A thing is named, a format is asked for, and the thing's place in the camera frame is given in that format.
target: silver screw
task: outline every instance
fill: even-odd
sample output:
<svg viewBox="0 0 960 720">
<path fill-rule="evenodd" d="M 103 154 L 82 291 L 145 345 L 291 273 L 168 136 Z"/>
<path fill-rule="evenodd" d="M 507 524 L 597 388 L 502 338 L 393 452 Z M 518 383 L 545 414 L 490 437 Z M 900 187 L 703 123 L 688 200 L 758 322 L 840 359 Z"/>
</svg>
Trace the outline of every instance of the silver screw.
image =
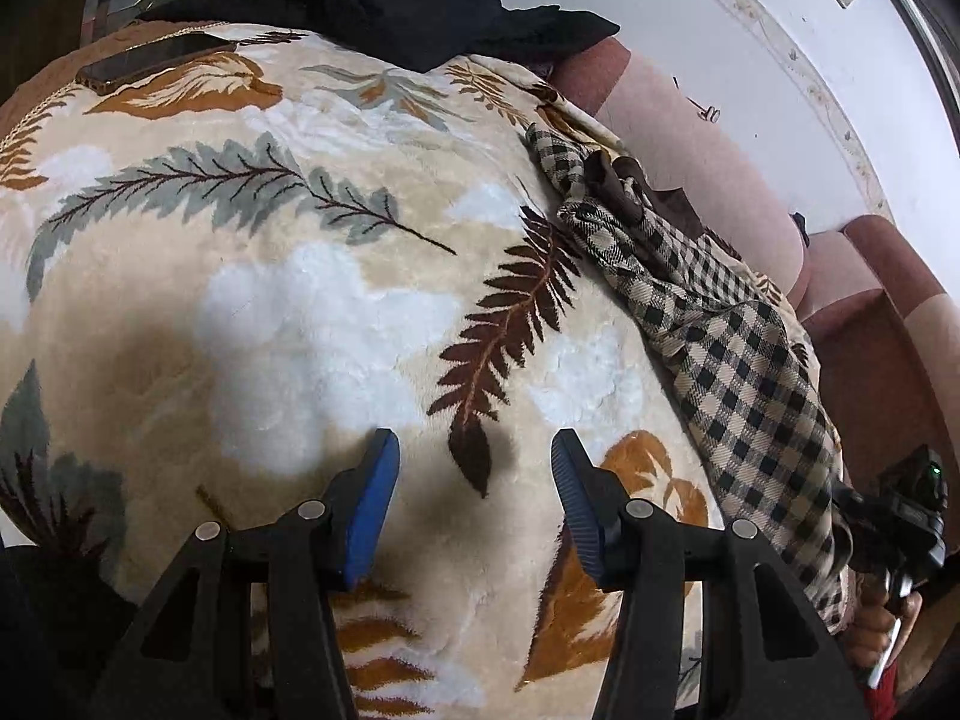
<svg viewBox="0 0 960 720">
<path fill-rule="evenodd" d="M 757 527 L 749 519 L 734 519 L 733 533 L 741 538 L 753 538 L 757 535 Z"/>
<path fill-rule="evenodd" d="M 635 519 L 646 519 L 651 517 L 653 512 L 654 508 L 650 501 L 645 501 L 642 498 L 634 498 L 627 503 L 627 514 Z"/>
<path fill-rule="evenodd" d="M 200 541 L 210 541 L 211 538 L 217 538 L 220 535 L 220 524 L 211 519 L 210 522 L 198 525 L 193 535 Z"/>
<path fill-rule="evenodd" d="M 323 517 L 325 511 L 326 507 L 323 505 L 323 501 L 304 501 L 296 509 L 296 513 L 302 519 L 319 519 Z"/>
</svg>

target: black cloth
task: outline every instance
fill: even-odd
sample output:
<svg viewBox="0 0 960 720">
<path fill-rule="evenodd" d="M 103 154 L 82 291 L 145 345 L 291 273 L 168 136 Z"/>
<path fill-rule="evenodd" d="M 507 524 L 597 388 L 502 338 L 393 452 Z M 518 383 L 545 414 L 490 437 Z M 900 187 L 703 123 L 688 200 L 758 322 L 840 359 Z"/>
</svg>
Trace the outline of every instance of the black cloth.
<svg viewBox="0 0 960 720">
<path fill-rule="evenodd" d="M 520 64 L 559 62 L 620 30 L 587 11 L 556 5 L 507 10 L 500 0 L 175 0 L 141 19 L 310 29 L 418 73 L 462 53 Z"/>
</svg>

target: floral wallpaper border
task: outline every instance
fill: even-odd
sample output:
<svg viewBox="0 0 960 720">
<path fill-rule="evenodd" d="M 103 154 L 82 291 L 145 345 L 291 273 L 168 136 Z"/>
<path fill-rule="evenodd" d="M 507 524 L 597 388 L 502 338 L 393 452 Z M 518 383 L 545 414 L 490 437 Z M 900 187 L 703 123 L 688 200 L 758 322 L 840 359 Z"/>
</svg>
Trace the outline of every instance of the floral wallpaper border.
<svg viewBox="0 0 960 720">
<path fill-rule="evenodd" d="M 790 76 L 834 141 L 860 189 L 867 209 L 893 221 L 880 179 L 856 135 L 853 125 L 829 90 L 827 82 L 813 67 L 793 39 L 758 0 L 717 0 L 723 8 L 760 41 L 776 63 Z"/>
</svg>

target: plaid fabric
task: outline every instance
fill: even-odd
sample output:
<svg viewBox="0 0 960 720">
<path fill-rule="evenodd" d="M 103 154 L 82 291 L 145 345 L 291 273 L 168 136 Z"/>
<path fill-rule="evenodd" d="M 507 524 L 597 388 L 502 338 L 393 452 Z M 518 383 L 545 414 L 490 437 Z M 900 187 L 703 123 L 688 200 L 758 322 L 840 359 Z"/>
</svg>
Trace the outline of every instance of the plaid fabric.
<svg viewBox="0 0 960 720">
<path fill-rule="evenodd" d="M 539 124 L 527 141 L 565 198 L 558 220 L 626 300 L 673 374 L 680 413 L 724 516 L 761 528 L 836 627 L 844 611 L 840 569 L 850 556 L 830 497 L 842 469 L 839 440 L 776 308 L 722 262 L 709 237 L 690 240 L 656 215 L 632 178 L 623 181 L 625 194 L 644 212 L 627 228 L 590 195 L 579 146 Z M 641 262 L 651 259 L 666 278 Z"/>
</svg>

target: white wall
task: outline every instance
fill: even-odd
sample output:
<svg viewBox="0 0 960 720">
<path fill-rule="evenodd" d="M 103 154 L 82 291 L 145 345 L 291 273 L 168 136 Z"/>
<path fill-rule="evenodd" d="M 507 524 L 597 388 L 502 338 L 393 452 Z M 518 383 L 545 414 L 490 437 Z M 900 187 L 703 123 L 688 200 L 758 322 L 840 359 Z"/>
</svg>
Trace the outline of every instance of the white wall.
<svg viewBox="0 0 960 720">
<path fill-rule="evenodd" d="M 864 213 L 848 161 L 757 35 L 716 0 L 503 0 L 560 4 L 622 25 L 618 39 L 677 76 L 811 230 Z M 913 39 L 888 0 L 759 0 L 827 82 L 866 149 L 899 229 L 960 296 L 960 157 Z"/>
</svg>

